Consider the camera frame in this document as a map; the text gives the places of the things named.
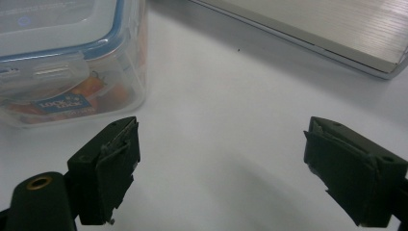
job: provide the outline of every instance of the brushed metal surface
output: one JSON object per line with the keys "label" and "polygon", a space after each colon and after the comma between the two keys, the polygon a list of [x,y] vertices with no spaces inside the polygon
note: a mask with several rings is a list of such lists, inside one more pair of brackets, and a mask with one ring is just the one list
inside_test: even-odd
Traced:
{"label": "brushed metal surface", "polygon": [[408,46],[406,0],[201,0],[390,73]]}

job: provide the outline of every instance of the transparent food container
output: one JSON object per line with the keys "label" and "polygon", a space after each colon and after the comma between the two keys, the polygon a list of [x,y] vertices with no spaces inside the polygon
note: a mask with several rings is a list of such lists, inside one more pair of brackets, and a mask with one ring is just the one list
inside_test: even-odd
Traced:
{"label": "transparent food container", "polygon": [[117,114],[145,95],[144,0],[0,1],[0,119]]}

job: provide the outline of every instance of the white tabletop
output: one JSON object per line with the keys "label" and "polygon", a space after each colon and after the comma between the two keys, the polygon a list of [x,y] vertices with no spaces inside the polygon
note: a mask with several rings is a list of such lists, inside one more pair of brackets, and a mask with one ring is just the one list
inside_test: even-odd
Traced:
{"label": "white tabletop", "polygon": [[116,223],[79,230],[360,230],[303,163],[302,131],[329,118],[408,159],[408,69],[383,81],[192,2],[149,2],[144,104],[39,129],[0,123],[0,210],[18,183],[65,173],[109,122],[135,115],[141,162]]}

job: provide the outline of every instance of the container lid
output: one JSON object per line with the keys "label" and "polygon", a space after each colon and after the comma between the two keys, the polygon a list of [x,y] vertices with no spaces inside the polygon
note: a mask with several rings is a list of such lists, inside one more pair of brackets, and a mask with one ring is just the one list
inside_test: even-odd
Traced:
{"label": "container lid", "polygon": [[117,0],[0,1],[0,61],[98,41],[114,27]]}

